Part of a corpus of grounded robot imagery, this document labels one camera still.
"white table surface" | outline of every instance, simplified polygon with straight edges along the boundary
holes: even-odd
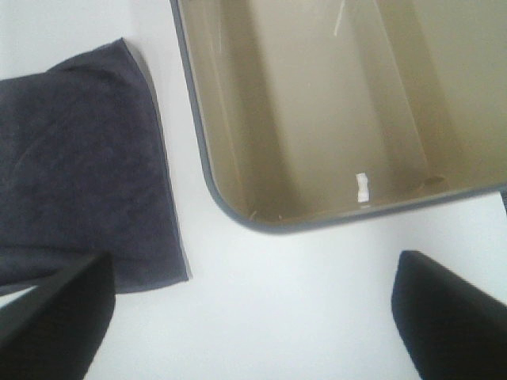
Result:
[[[0,0],[0,78],[121,36],[154,80],[192,278],[118,295],[87,380],[418,379],[390,309],[403,249],[507,302],[497,193],[280,236],[228,218],[204,183],[169,0]]]

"dark towel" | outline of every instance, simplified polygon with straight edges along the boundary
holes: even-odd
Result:
[[[112,254],[118,292],[187,279],[165,157],[123,40],[1,81],[0,294],[90,250]]]

